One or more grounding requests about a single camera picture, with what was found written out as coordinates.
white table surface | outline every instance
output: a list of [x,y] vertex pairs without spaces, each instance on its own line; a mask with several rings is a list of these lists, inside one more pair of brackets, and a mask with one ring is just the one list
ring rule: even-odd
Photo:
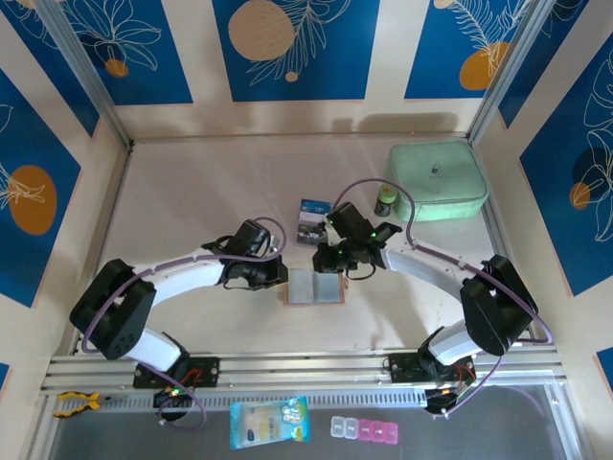
[[[301,198],[334,201],[354,180],[383,176],[390,148],[409,140],[416,139],[329,135],[139,143],[102,261],[154,264],[234,234],[245,219],[270,216],[290,239],[285,264],[310,267],[314,250],[294,244]],[[365,184],[349,194],[367,219],[376,219],[377,187]],[[414,228],[417,238],[476,263],[492,255],[481,215]],[[402,238],[396,235],[390,244]],[[383,270],[350,282],[345,305],[288,307],[282,296],[282,287],[196,289],[156,307],[148,326],[191,352],[310,352],[418,347],[439,326],[462,318],[461,305],[448,294]]]

mint green pouch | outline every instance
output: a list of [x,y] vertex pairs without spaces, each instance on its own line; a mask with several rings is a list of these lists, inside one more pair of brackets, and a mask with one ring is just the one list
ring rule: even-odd
[[[386,176],[411,194],[416,221],[469,218],[488,199],[473,151],[460,139],[394,146]],[[411,215],[411,203],[401,191],[394,210],[404,221]]]

plastic bag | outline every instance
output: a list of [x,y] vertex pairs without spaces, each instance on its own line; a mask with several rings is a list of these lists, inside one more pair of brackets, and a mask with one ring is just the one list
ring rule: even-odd
[[234,402],[230,407],[230,447],[251,448],[292,439],[310,441],[307,398],[274,402]]

small bottle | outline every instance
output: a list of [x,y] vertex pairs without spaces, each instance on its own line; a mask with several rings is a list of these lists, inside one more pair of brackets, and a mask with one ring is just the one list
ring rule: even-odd
[[375,214],[380,218],[387,218],[392,212],[392,206],[397,195],[396,187],[387,184],[382,185],[376,198]]

purple cable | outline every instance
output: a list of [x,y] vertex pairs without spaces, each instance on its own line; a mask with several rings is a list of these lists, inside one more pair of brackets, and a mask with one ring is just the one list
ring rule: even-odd
[[[99,353],[99,351],[96,350],[95,348],[89,348],[87,346],[87,342],[89,342],[89,338],[91,337],[92,332],[94,332],[94,330],[98,326],[98,323],[100,322],[101,318],[104,316],[106,311],[108,309],[110,309],[111,305],[113,305],[113,302],[115,302],[115,300],[117,300],[117,298],[120,295],[122,295],[125,292],[126,289],[128,289],[130,286],[132,286],[134,283],[136,283],[141,278],[145,278],[147,276],[150,276],[150,275],[152,275],[152,274],[154,274],[154,273],[156,273],[158,271],[165,271],[165,270],[169,270],[171,268],[176,268],[176,267],[181,266],[181,265],[195,264],[195,263],[204,262],[204,261],[217,261],[219,259],[223,259],[223,260],[231,260],[231,261],[259,262],[259,263],[261,263],[261,262],[268,262],[268,261],[272,261],[273,259],[276,259],[284,251],[285,244],[287,243],[287,234],[285,233],[285,229],[283,228],[283,226],[278,221],[274,220],[273,218],[261,217],[261,218],[255,218],[254,220],[255,221],[267,220],[267,221],[272,222],[275,225],[277,225],[279,227],[279,229],[281,230],[281,234],[283,236],[283,242],[281,244],[281,247],[279,247],[279,249],[275,252],[275,254],[272,254],[270,256],[261,257],[261,258],[242,257],[242,256],[227,256],[227,255],[224,255],[224,254],[221,254],[221,255],[218,255],[218,254],[202,254],[200,256],[196,256],[195,258],[194,257],[183,257],[181,259],[176,259],[174,261],[170,261],[170,262],[166,262],[166,263],[163,263],[163,264],[159,264],[159,265],[155,266],[154,268],[148,268],[147,270],[144,270],[144,271],[134,275],[132,278],[130,278],[125,283],[123,283],[121,286],[119,286],[115,290],[115,292],[113,292],[110,295],[110,297],[108,299],[106,299],[106,301],[102,304],[101,308],[94,315],[94,318],[92,319],[91,323],[89,323],[89,326],[87,327],[87,329],[85,330],[85,333],[83,334],[83,340],[81,342],[81,349],[83,350],[83,352],[88,354],[88,355]],[[152,373],[156,374],[157,376],[161,377],[162,379],[165,379],[171,385],[176,386],[176,387],[180,388],[182,391],[184,391],[185,394],[187,394],[190,398],[193,399],[193,401],[196,403],[196,405],[200,408],[200,410],[202,412],[202,420],[200,421],[199,425],[194,425],[194,426],[179,426],[179,425],[174,425],[174,424],[165,424],[165,426],[170,426],[170,427],[173,427],[173,428],[183,429],[183,430],[188,430],[188,431],[196,431],[196,430],[200,429],[201,427],[203,427],[206,424],[206,420],[207,420],[206,409],[204,408],[204,405],[202,404],[202,402],[200,402],[198,397],[195,395],[195,393],[193,393],[192,391],[188,390],[183,384],[181,384],[176,379],[173,379],[171,376],[167,375],[166,373],[164,373],[162,371],[159,371],[159,370],[155,369],[152,366],[149,366],[148,364],[146,364],[144,362],[139,362],[139,364],[141,364],[143,367],[147,368],[150,372],[152,372]],[[160,407],[160,409],[158,410],[158,416],[161,415],[161,410],[162,410],[162,407]]]
[[[444,254],[444,253],[442,253],[440,251],[437,251],[436,249],[431,249],[429,247],[422,246],[421,244],[417,243],[413,239],[413,237],[411,236],[411,227],[413,226],[413,223],[415,221],[415,208],[416,208],[415,200],[413,199],[411,194],[409,194],[406,191],[406,189],[404,189],[403,187],[399,186],[398,184],[396,184],[396,183],[394,183],[394,182],[392,182],[390,180],[379,179],[377,177],[369,177],[367,179],[357,180],[357,181],[353,182],[352,184],[350,184],[348,187],[346,187],[345,190],[343,190],[343,192],[341,192],[339,197],[334,202],[334,206],[333,206],[332,209],[334,209],[334,208],[336,208],[336,206],[338,206],[338,204],[340,203],[341,199],[343,199],[343,196],[345,196],[345,194],[350,189],[352,189],[356,185],[364,184],[366,182],[381,182],[381,183],[384,183],[384,184],[392,185],[392,186],[396,187],[397,189],[399,189],[401,192],[403,192],[404,195],[408,198],[409,202],[411,203],[411,216],[409,217],[409,221],[406,224],[406,240],[409,242],[409,244],[411,244],[418,251],[421,251],[421,252],[423,252],[425,254],[429,254],[431,256],[437,257],[437,258],[439,258],[441,260],[444,260],[446,262],[450,262],[450,263],[458,265],[458,266],[463,266],[466,270],[468,270],[468,271],[476,274],[477,276],[480,276],[484,280],[488,281],[489,283],[494,285],[497,289],[500,289],[505,294],[507,294],[513,302],[515,302],[519,307],[522,308],[522,310],[524,310],[530,316],[530,318],[532,320],[536,321],[540,325],[540,327],[543,329],[545,335],[547,335],[547,338],[546,339],[542,339],[542,340],[541,339],[534,339],[534,338],[524,338],[524,339],[520,338],[520,339],[517,340],[518,342],[543,343],[543,344],[550,344],[550,343],[554,342],[554,336],[553,336],[551,330],[549,329],[549,327],[547,326],[547,324],[545,323],[545,321],[543,321],[543,319],[530,307],[530,305],[528,305],[528,303],[526,303],[521,297],[519,297],[517,294],[515,294],[515,292],[513,292],[511,289],[509,289],[503,283],[501,283],[500,281],[495,279],[489,273],[486,273],[485,271],[480,270],[479,268],[476,268],[476,267],[474,267],[474,266],[472,266],[470,264],[461,264],[462,261],[460,261],[459,259],[456,259],[455,257],[448,256],[447,254]],[[498,370],[498,368],[500,367],[501,364],[502,364],[502,357],[500,356],[498,358],[498,361],[494,365],[494,367],[491,368],[489,373],[483,378],[483,380],[481,380],[479,382],[479,384],[475,387],[475,389],[473,391],[471,391],[470,393],[468,393],[468,395],[466,395],[466,397],[463,400],[461,400],[460,402],[458,402],[453,408],[448,410],[446,412],[446,414],[444,414],[444,416],[448,417],[453,412],[455,412],[460,407],[462,407],[468,400],[470,400],[481,388],[483,388],[483,386],[489,381],[489,379],[491,379],[491,376],[494,374],[494,372],[496,372]]]

